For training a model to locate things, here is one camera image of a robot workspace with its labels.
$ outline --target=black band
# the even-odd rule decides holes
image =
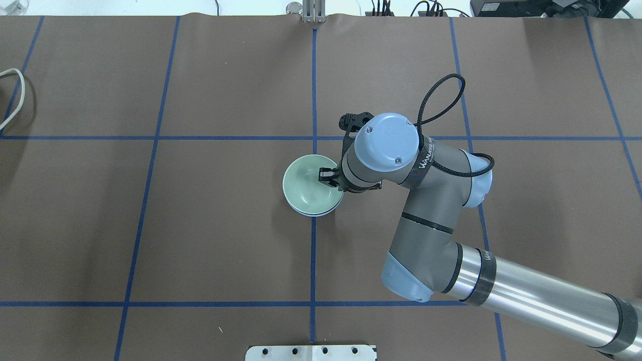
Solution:
[[[402,212],[401,213],[401,218],[405,218],[407,220],[411,220],[412,222],[417,222],[419,224],[425,225],[425,226],[430,227],[430,228],[434,228],[434,229],[436,229],[438,231],[446,232],[448,234],[452,234],[455,231],[452,228],[448,228],[448,227],[446,227],[444,225],[440,225],[439,223],[430,222],[429,220],[426,220],[426,219],[411,215],[411,214],[406,213],[406,212]]]
[[[613,355],[626,350],[635,341],[636,335],[638,334],[638,313],[628,301],[611,294],[605,295],[609,296],[618,308],[620,321],[613,339],[608,344],[595,349],[598,350],[598,352]]]
[[[403,184],[404,187],[408,189],[414,189],[418,187],[421,182],[424,181],[430,166],[433,164],[433,159],[435,158],[435,140],[424,136],[424,139],[428,138],[428,144],[424,144],[424,147],[421,148],[415,164],[412,166],[412,170],[408,173],[408,176],[399,184]]]
[[[453,289],[455,282],[457,282],[457,277],[459,276],[459,272],[462,270],[462,261],[464,260],[464,250],[462,249],[462,245],[460,245],[459,243],[456,243],[456,244],[457,244],[457,264],[455,265],[455,271],[453,272],[453,277],[450,278],[450,282],[448,283],[448,286],[446,286],[446,288],[442,291],[443,294],[447,294],[448,292],[450,292],[450,290]]]
[[[485,249],[477,249],[477,251],[481,256],[480,275],[471,294],[460,300],[471,306],[481,306],[486,302],[492,287],[495,285],[495,277],[497,276],[497,260],[495,260],[495,256]]]
[[[367,190],[369,190],[369,189],[378,189],[378,188],[381,188],[380,184],[375,184],[374,186],[371,186],[371,187],[367,187],[367,188],[365,188],[365,187],[359,187],[359,186],[357,186],[356,184],[352,183],[352,182],[351,182],[351,181],[350,181],[350,180],[345,176],[345,171],[346,171],[346,170],[344,170],[344,169],[343,169],[343,165],[342,165],[342,164],[343,164],[343,158],[341,158],[341,162],[339,163],[339,166],[338,166],[337,168],[335,168],[335,169],[334,169],[334,170],[338,170],[338,172],[335,172],[335,175],[333,175],[333,176],[332,176],[332,179],[335,181],[335,183],[337,184],[337,186],[338,186],[338,188],[339,188],[340,190],[345,191],[345,192],[350,192],[350,193],[363,193],[363,192],[365,192],[365,191],[367,191]],[[348,171],[348,172],[350,172],[350,174],[352,174],[353,176],[355,176],[357,179],[359,179],[359,180],[361,180],[361,181],[365,182],[365,180],[360,179],[359,177],[357,177],[357,176],[352,172],[352,170],[350,169],[350,165],[349,165],[349,164],[348,164],[348,169],[347,169],[347,171]]]

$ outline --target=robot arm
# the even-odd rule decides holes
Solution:
[[[320,182],[352,193],[378,189],[383,179],[410,189],[381,275],[388,289],[417,302],[442,292],[616,360],[642,360],[642,301],[600,294],[452,240],[462,207],[480,204],[492,182],[492,172],[455,174],[480,171],[486,160],[426,136],[419,148],[414,125],[400,114],[346,114],[340,127],[342,160],[333,170],[321,168]]]

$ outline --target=black device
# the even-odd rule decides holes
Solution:
[[[476,17],[612,18],[629,0],[471,0]]]

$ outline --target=wire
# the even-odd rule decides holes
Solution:
[[[623,13],[625,13],[625,14],[627,14],[627,16],[628,16],[628,17],[630,17],[631,19],[635,19],[635,18],[633,17],[633,15],[631,15],[631,13],[630,13],[630,12],[628,12],[626,9],[622,8],[622,10],[620,10],[620,11],[621,11],[621,12],[623,12]]]
[[[439,112],[439,114],[437,114],[436,116],[430,117],[430,118],[428,118],[426,120],[421,120],[421,118],[423,118],[423,116],[424,116],[424,108],[426,107],[426,103],[428,102],[428,99],[430,98],[430,96],[437,90],[437,88],[440,85],[445,83],[448,79],[452,79],[452,78],[457,78],[460,81],[460,83],[459,83],[460,84],[459,93],[457,94],[457,97],[455,97],[455,100],[453,100],[453,102],[450,103],[450,105],[448,105],[444,110]],[[426,96],[424,97],[423,101],[421,102],[421,105],[419,106],[419,113],[417,115],[417,123],[415,124],[415,126],[417,127],[417,133],[419,135],[419,149],[424,147],[424,136],[421,133],[421,125],[430,123],[431,121],[433,121],[433,120],[441,117],[442,115],[444,115],[447,111],[451,110],[455,106],[455,104],[457,104],[457,102],[462,97],[462,95],[464,94],[464,89],[465,88],[466,88],[466,80],[464,79],[464,77],[461,74],[453,73],[453,74],[448,74],[445,77],[441,78],[426,93]],[[490,172],[492,167],[495,166],[495,160],[491,156],[489,156],[488,154],[472,153],[472,155],[488,159],[489,160],[489,165],[486,168],[482,169],[482,170],[478,170],[477,172],[469,172],[469,173],[463,173],[463,172],[458,172],[456,170],[452,170],[452,169],[450,169],[448,167],[445,167],[445,166],[439,164],[437,161],[433,161],[433,166],[435,168],[439,169],[442,172],[446,172],[448,174],[451,174],[451,175],[454,175],[454,176],[457,176],[457,177],[467,177],[467,178],[477,177],[479,175],[488,173],[488,172]]]
[[[430,0],[430,1],[432,1],[434,3],[432,8],[430,8],[430,3],[427,0],[419,1],[415,5],[415,8],[412,9],[412,13],[410,13],[410,16],[415,15],[415,10],[419,7],[419,5],[424,4],[424,3],[426,4],[426,13],[435,13],[435,12],[438,12],[441,9],[444,8],[444,6],[441,5],[441,3],[439,1],[436,1],[436,0]]]
[[[18,106],[13,110],[13,113],[9,115],[9,118],[6,118],[1,124],[0,124],[0,130],[4,129],[7,124],[15,117],[16,114],[22,109],[22,104],[24,103],[24,76],[22,75],[22,72],[19,71],[16,68],[11,68],[9,70],[5,70],[2,73],[0,73],[0,76],[5,76],[7,74],[11,73],[16,73],[18,74],[18,77],[20,78],[20,84],[22,85],[22,90],[20,91],[20,101],[18,102]]]
[[[419,5],[421,5],[421,4],[423,4],[423,3],[426,3],[426,11],[427,11],[427,12],[428,12],[428,11],[430,11],[430,4],[429,4],[427,1],[425,1],[425,0],[423,0],[423,1],[419,1],[419,2],[415,5],[415,8],[414,8],[414,9],[412,9],[412,13],[410,13],[410,16],[411,16],[411,17],[412,17],[413,15],[415,15],[415,10],[419,7]]]
[[[478,176],[480,176],[482,174],[486,174],[486,173],[490,172],[492,167],[495,166],[495,159],[493,159],[488,154],[485,154],[485,153],[471,153],[471,155],[474,155],[475,157],[488,159],[488,161],[489,161],[488,166],[486,168],[482,169],[482,170],[478,170],[477,172],[467,172],[467,173],[458,172],[456,170],[452,170],[452,169],[450,169],[448,167],[442,166],[437,161],[433,161],[433,167],[439,169],[442,172],[454,175],[455,177],[473,178],[473,177],[478,177]]]
[[[459,10],[459,9],[453,9],[453,8],[441,9],[441,11],[443,11],[443,12],[445,12],[446,10],[454,10],[454,11],[456,11],[456,12],[460,12],[460,13],[462,13],[462,14],[463,14],[464,16],[466,16],[466,17],[470,17],[467,13],[465,13],[465,12],[463,12],[463,11]]]
[[[355,3],[357,3],[357,6],[359,6],[359,16],[363,15],[363,11],[361,11],[361,4],[359,4],[359,0],[354,0]]]

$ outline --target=grid line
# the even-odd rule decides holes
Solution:
[[[457,51],[457,37],[455,35],[455,23],[453,22],[452,17],[449,17],[448,21],[450,22],[450,35],[453,40],[453,54],[455,55],[455,67],[457,69],[457,73],[461,74],[462,69],[459,63],[459,52]],[[466,97],[464,94],[462,94],[461,101],[462,101],[462,112],[464,114],[464,125],[466,127],[466,138],[468,140],[468,149],[470,153],[474,153],[473,137],[471,134],[471,125],[468,120],[468,108],[466,107]],[[480,223],[481,223],[484,247],[486,248],[487,251],[490,251],[490,245],[488,241],[488,232],[486,229],[486,219],[483,214],[483,205],[480,204],[477,207],[477,209],[479,210],[479,214],[480,214]],[[497,329],[497,340],[498,340],[499,355],[501,357],[501,361],[507,361],[506,349],[504,347],[504,334],[501,329],[501,318],[497,312],[495,312],[495,328]]]
[[[135,308],[248,308],[310,307],[309,301],[130,301]],[[0,307],[124,307],[125,302],[105,301],[0,301]],[[459,301],[315,301],[315,307],[452,307],[468,306]]]
[[[618,129],[618,134],[620,135],[620,141],[622,142],[622,148],[624,149],[624,154],[627,157],[627,162],[633,175],[633,181],[635,182],[636,188],[638,189],[638,195],[640,200],[642,200],[642,187],[640,186],[640,181],[638,179],[638,173],[636,167],[633,165],[633,159],[629,152],[629,147],[627,146],[627,141],[624,138],[624,131],[622,131],[622,126],[620,125],[620,119],[618,118],[618,113],[615,111],[615,106],[613,105],[613,100],[611,99],[611,92],[609,87],[606,84],[606,79],[602,73],[602,66],[600,65],[600,59],[598,58],[597,51],[595,50],[595,43],[593,42],[593,34],[591,33],[591,27],[589,25],[589,19],[584,17],[584,26],[586,27],[586,35],[589,37],[589,44],[591,45],[591,51],[593,52],[593,60],[595,61],[595,68],[598,71],[600,76],[600,81],[602,82],[602,88],[604,89],[604,95],[606,100],[609,102],[609,108],[611,110],[611,115],[613,115],[613,122],[615,122],[615,127]]]
[[[36,41],[38,40],[38,35],[40,35],[40,29],[42,29],[42,23],[44,22],[44,15],[40,17],[40,20],[38,21],[38,26],[36,26],[36,31],[33,33],[33,38],[31,39],[31,45],[29,45],[29,50],[27,51],[27,56],[24,58],[24,63],[22,63],[22,68],[20,71],[24,75],[24,73],[27,70],[27,65],[29,64],[29,60],[31,59],[31,54],[33,53],[33,48],[36,46]],[[6,107],[6,112],[4,113],[4,118],[9,118],[9,114],[11,114],[11,108],[13,108],[13,103],[15,102],[15,97],[18,95],[18,85],[20,85],[20,79],[18,79],[15,82],[15,87],[13,88],[13,93],[11,94],[11,98],[9,99],[9,104]],[[0,136],[2,136],[4,132],[4,128],[0,129]]]
[[[312,153],[317,154],[317,28],[312,29]],[[317,338],[317,218],[310,217],[310,344]]]
[[[143,224],[145,220],[145,211],[147,209],[147,200],[150,194],[150,184],[152,183],[152,175],[154,171],[154,162],[156,159],[156,151],[158,149],[158,137],[161,134],[162,116],[165,110],[165,100],[167,98],[167,88],[169,87],[169,78],[171,76],[171,66],[174,60],[174,50],[176,49],[176,39],[178,37],[178,27],[180,25],[180,16],[176,17],[176,24],[174,25],[174,36],[171,42],[171,49],[169,51],[169,60],[167,64],[167,73],[165,74],[165,85],[162,91],[162,98],[160,99],[159,117],[156,123],[156,135],[154,144],[152,146],[152,155],[150,157],[150,166],[147,171],[147,180],[145,182],[145,191],[143,193],[143,204],[141,206],[141,215],[138,221],[138,229],[136,230],[136,239],[134,242],[134,251],[132,252],[132,264],[129,269],[129,277],[127,279],[127,289],[125,291],[125,304],[123,305],[123,314],[121,316],[121,323],[118,329],[118,338],[116,341],[116,351],[114,352],[114,361],[120,359],[121,346],[123,345],[123,336],[125,334],[125,323],[127,321],[127,312],[129,310],[129,301],[132,295],[132,284],[134,283],[134,272],[136,270],[136,261],[138,259],[138,250],[141,244],[141,235],[143,233]]]

